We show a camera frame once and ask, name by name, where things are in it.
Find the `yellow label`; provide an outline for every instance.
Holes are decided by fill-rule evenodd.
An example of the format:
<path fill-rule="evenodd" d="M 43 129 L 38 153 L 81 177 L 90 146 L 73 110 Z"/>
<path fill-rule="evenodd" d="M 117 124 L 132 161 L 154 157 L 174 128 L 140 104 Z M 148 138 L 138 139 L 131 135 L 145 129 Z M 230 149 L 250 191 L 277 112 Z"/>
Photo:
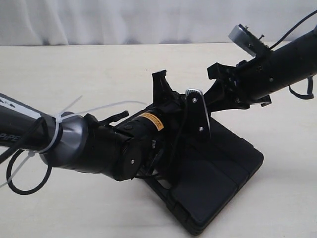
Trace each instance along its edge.
<path fill-rule="evenodd" d="M 140 117 L 144 117 L 149 119 L 153 124 L 157 127 L 158 131 L 162 130 L 164 128 L 163 123 L 158 119 L 158 117 L 154 116 L 153 114 L 150 113 L 142 113 L 139 115 Z"/>

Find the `robotic arm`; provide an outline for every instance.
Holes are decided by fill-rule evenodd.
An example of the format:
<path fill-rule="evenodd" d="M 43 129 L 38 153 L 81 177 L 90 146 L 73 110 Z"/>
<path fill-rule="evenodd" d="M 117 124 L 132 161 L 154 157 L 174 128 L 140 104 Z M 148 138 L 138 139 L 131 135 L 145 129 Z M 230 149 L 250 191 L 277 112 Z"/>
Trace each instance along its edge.
<path fill-rule="evenodd" d="M 263 162 L 260 152 L 213 120 L 212 113 L 269 105 L 271 93 L 307 78 L 308 95 L 290 90 L 311 99 L 317 74 L 317 27 L 276 51 L 242 25 L 229 38 L 254 58 L 210 66 L 208 76 L 215 82 L 204 94 L 173 91 L 166 70 L 153 73 L 153 103 L 130 117 L 124 111 L 98 121 L 91 114 L 64 112 L 61 121 L 0 94 L 0 146 L 8 147 L 0 163 L 30 150 L 40 154 L 48 174 L 53 167 L 117 181 L 144 179 L 191 234 L 200 234 Z M 162 179 L 170 188 L 160 184 Z M 8 185 L 23 195 L 36 191 Z"/>

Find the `white wall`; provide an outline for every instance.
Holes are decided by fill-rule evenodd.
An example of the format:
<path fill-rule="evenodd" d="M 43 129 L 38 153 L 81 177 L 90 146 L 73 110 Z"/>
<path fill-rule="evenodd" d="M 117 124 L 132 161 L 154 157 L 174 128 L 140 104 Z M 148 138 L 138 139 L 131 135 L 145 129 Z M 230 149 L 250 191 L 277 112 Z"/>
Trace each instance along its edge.
<path fill-rule="evenodd" d="M 0 45 L 228 42 L 236 24 L 276 41 L 316 0 L 0 0 Z M 317 24 L 312 17 L 294 39 Z"/>

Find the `black base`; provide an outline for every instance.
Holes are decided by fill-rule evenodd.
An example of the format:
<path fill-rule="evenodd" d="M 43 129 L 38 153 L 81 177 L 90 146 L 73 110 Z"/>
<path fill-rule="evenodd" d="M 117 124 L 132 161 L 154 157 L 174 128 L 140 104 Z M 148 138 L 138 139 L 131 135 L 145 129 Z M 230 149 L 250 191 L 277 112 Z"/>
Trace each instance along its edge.
<path fill-rule="evenodd" d="M 211 119 L 211 141 L 187 141 L 177 184 L 164 188 L 146 183 L 192 235 L 199 235 L 263 163 L 263 155 L 246 140 Z"/>

